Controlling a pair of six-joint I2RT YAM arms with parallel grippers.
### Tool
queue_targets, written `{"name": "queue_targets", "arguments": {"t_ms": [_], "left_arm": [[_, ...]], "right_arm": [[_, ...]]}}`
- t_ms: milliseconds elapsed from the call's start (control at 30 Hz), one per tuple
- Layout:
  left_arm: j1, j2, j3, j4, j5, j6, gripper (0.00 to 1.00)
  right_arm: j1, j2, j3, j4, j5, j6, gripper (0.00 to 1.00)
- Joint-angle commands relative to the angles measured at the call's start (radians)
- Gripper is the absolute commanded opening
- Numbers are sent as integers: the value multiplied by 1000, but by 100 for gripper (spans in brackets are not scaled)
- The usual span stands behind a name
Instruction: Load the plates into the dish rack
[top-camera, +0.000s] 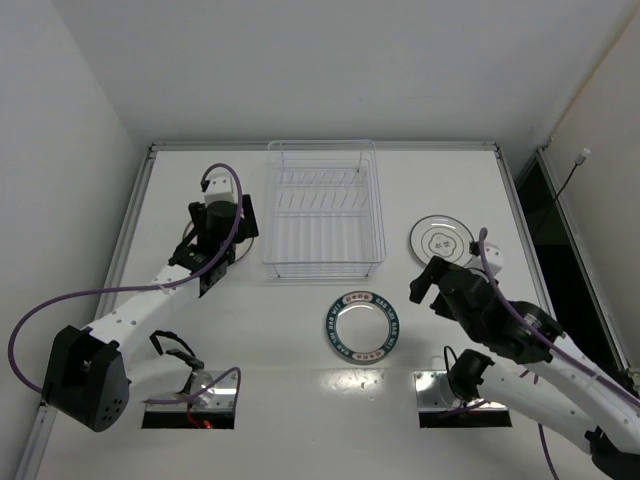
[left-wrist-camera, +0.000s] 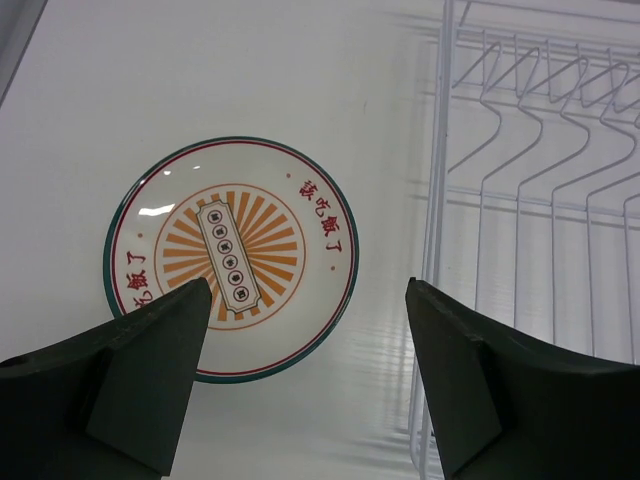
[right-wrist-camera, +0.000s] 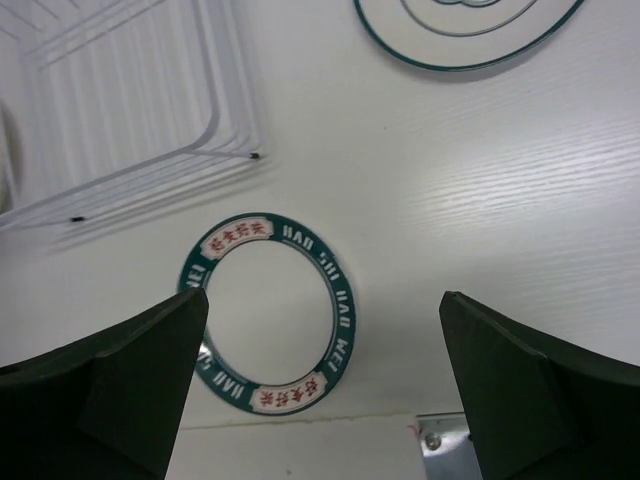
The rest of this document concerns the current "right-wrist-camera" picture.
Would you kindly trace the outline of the green ring lettered plate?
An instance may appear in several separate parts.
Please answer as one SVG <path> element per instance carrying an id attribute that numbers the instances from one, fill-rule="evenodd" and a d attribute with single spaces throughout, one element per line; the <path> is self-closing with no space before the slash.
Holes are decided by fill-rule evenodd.
<path id="1" fill-rule="evenodd" d="M 327 243 L 291 218 L 249 212 L 216 224 L 187 255 L 177 288 L 207 294 L 196 372 L 238 410 L 300 413 L 325 399 L 349 366 L 351 283 Z"/>

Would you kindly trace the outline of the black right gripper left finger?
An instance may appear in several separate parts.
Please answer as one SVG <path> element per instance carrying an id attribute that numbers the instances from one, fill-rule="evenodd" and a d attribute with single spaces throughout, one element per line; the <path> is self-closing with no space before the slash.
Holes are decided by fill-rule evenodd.
<path id="1" fill-rule="evenodd" d="M 207 316 L 189 288 L 2 367 L 2 478 L 165 478 Z"/>

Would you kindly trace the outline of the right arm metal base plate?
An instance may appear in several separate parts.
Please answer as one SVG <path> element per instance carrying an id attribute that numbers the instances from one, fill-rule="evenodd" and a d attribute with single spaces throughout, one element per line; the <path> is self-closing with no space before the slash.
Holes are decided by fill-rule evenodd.
<path id="1" fill-rule="evenodd" d="M 418 439 L 427 480 L 482 480 L 464 413 L 419 416 Z"/>

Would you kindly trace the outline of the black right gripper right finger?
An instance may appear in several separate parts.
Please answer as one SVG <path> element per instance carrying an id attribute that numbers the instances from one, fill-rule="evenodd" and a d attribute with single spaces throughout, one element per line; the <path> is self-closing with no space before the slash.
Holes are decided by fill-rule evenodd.
<path id="1" fill-rule="evenodd" d="M 460 292 L 439 317 L 486 479 L 636 479 L 639 369 Z"/>

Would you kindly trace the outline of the white plate green cloud motif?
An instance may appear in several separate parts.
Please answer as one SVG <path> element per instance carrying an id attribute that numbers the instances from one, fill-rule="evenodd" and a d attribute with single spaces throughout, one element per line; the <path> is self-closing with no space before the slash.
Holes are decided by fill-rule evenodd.
<path id="1" fill-rule="evenodd" d="M 522 55 L 583 5 L 574 0 L 364 0 L 354 7 L 385 52 L 419 68 L 465 72 Z"/>

